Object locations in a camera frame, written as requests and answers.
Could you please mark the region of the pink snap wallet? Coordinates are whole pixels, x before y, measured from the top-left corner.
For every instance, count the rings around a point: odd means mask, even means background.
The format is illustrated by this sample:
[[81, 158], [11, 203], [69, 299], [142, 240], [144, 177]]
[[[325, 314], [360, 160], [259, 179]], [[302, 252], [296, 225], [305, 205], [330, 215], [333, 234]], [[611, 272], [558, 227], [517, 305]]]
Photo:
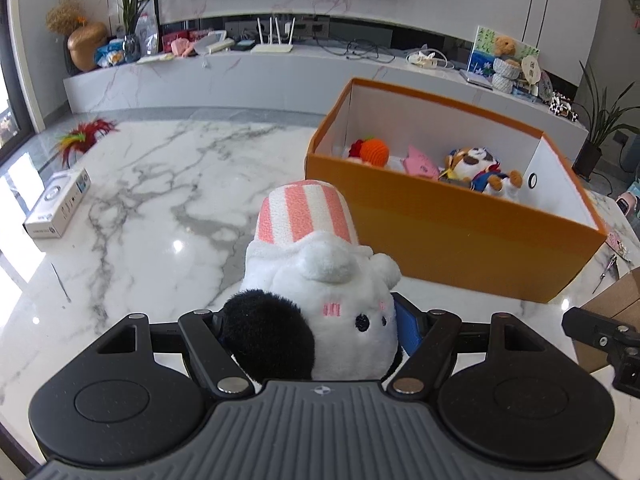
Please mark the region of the pink snap wallet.
[[402, 161], [406, 174], [413, 177], [437, 180], [439, 168], [422, 151], [413, 145], [408, 146], [407, 156]]

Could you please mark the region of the white wifi router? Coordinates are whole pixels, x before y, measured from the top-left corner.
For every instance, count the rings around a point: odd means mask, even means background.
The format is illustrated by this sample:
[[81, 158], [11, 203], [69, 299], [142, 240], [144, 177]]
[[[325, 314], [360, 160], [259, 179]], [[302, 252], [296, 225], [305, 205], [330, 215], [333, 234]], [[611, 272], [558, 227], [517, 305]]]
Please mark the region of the white wifi router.
[[261, 54], [289, 54], [293, 51], [293, 32], [295, 20], [290, 23], [290, 28], [282, 28], [280, 20], [276, 16], [270, 16], [268, 20], [256, 18], [258, 40], [250, 49], [252, 53]]

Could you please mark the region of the pink card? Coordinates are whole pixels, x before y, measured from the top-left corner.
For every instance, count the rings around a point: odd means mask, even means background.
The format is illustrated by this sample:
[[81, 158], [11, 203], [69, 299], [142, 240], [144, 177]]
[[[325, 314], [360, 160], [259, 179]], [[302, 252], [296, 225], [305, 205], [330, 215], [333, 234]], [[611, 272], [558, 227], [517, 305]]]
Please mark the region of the pink card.
[[618, 234], [616, 231], [611, 231], [608, 233], [606, 244], [620, 258], [626, 257], [627, 247], [625, 246], [623, 240], [620, 238], [620, 234]]

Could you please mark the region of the white woven pots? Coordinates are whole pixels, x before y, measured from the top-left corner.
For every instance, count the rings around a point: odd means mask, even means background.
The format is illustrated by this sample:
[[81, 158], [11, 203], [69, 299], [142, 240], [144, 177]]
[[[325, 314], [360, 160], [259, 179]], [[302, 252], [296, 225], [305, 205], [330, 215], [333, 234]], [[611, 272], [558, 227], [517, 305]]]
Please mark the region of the white woven pots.
[[494, 74], [491, 77], [492, 88], [511, 94], [515, 81], [521, 73], [521, 65], [514, 60], [494, 58]]

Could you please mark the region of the teddy bear on shelf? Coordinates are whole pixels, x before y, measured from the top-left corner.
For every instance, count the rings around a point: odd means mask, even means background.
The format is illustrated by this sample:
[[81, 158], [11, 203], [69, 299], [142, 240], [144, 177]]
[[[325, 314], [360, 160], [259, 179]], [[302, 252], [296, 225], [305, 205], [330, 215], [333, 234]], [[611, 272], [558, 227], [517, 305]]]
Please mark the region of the teddy bear on shelf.
[[495, 38], [494, 42], [495, 61], [503, 62], [514, 67], [520, 66], [520, 62], [516, 59], [516, 41], [509, 37], [500, 35]]

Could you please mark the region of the red feather toy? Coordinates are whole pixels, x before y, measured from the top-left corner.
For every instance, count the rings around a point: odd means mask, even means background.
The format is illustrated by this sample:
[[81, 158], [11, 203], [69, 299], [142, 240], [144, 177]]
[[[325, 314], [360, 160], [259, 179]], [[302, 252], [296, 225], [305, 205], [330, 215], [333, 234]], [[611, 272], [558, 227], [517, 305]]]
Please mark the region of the red feather toy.
[[58, 139], [56, 149], [61, 155], [64, 169], [70, 169], [73, 155], [86, 154], [100, 139], [117, 130], [117, 122], [103, 118], [93, 119], [91, 122], [78, 122], [77, 126]]

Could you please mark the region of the white plush with striped hat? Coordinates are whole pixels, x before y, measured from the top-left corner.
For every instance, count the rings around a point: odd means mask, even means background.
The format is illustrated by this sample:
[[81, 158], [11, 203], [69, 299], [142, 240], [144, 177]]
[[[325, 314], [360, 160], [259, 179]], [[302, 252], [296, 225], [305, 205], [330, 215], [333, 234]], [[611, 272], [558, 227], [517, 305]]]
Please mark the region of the white plush with striped hat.
[[398, 367], [398, 264], [360, 244], [346, 200], [318, 180], [262, 202], [221, 345], [258, 384], [384, 380]]

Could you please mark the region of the potted plant left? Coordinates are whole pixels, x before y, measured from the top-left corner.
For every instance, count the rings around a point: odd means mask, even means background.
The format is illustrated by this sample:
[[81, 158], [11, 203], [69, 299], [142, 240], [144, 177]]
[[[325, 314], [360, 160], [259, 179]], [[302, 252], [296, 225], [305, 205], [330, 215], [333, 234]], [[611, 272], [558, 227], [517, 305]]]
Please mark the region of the potted plant left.
[[122, 27], [124, 28], [124, 61], [126, 63], [137, 62], [141, 58], [140, 40], [136, 34], [139, 18], [146, 6], [152, 0], [120, 0], [122, 9]]

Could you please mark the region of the bronze round vase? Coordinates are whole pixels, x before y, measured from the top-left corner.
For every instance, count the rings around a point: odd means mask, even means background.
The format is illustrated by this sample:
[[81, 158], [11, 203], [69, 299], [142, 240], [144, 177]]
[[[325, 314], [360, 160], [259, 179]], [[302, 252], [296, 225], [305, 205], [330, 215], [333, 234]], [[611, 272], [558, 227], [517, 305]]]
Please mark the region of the bronze round vase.
[[83, 73], [96, 68], [94, 54], [107, 44], [108, 29], [101, 22], [90, 22], [78, 27], [67, 39], [67, 49], [75, 66]]

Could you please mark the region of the white power strip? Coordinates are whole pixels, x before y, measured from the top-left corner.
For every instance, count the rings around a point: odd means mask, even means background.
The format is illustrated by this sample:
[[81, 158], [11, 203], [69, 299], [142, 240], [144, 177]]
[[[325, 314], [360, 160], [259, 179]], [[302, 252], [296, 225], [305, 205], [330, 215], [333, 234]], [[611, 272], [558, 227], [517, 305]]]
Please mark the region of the white power strip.
[[421, 70], [451, 70], [454, 68], [454, 64], [436, 49], [411, 52], [406, 56], [406, 61]]

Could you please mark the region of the fox plush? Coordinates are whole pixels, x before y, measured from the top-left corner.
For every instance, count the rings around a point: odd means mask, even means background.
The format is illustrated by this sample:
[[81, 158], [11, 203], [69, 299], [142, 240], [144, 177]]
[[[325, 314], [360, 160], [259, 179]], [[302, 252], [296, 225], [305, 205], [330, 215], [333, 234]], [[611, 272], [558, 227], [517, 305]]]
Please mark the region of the fox plush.
[[471, 191], [518, 200], [523, 177], [518, 170], [503, 172], [500, 162], [486, 148], [459, 148], [451, 151], [445, 160], [439, 180], [463, 184]]

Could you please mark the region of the orange crochet ball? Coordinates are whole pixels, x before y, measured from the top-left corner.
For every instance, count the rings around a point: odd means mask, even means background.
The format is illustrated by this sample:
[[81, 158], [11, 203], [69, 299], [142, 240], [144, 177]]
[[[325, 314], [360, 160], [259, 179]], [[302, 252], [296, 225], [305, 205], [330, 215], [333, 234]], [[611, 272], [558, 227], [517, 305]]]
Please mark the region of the orange crochet ball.
[[349, 148], [348, 157], [365, 165], [383, 168], [390, 159], [390, 148], [377, 138], [359, 139]]

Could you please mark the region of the potted green plant right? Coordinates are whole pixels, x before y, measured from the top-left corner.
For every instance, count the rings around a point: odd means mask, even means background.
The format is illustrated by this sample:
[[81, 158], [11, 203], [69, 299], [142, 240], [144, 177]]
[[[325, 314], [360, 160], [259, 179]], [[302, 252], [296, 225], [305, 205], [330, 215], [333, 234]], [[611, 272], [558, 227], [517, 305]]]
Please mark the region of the potted green plant right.
[[623, 106], [620, 104], [627, 93], [634, 88], [636, 84], [631, 81], [630, 84], [616, 98], [611, 101], [608, 98], [608, 87], [599, 88], [596, 75], [593, 73], [589, 64], [579, 63], [582, 69], [582, 78], [587, 85], [589, 93], [589, 105], [574, 102], [574, 107], [578, 107], [586, 114], [587, 118], [587, 137], [580, 148], [578, 155], [573, 164], [573, 171], [578, 177], [589, 181], [590, 176], [596, 168], [598, 161], [602, 157], [601, 145], [610, 136], [616, 133], [633, 133], [639, 134], [637, 126], [624, 122], [624, 117], [630, 112], [639, 109], [639, 105]]

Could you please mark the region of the white product box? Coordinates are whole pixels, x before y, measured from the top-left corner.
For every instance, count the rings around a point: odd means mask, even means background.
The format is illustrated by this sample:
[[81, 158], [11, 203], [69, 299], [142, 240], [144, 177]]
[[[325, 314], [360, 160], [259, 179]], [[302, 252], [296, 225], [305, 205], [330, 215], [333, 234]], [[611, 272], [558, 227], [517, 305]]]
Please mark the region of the white product box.
[[23, 222], [26, 233], [33, 240], [61, 238], [90, 186], [85, 168], [54, 174]]

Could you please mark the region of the black white cow pattern item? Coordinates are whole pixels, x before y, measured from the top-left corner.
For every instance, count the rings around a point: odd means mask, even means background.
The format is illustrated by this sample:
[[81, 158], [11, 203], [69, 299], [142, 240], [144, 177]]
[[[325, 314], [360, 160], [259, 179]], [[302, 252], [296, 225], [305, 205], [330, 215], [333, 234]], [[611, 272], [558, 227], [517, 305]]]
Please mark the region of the black white cow pattern item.
[[570, 100], [560, 92], [552, 94], [549, 110], [554, 116], [563, 117], [570, 122], [576, 122], [578, 118], [578, 114], [573, 110]]

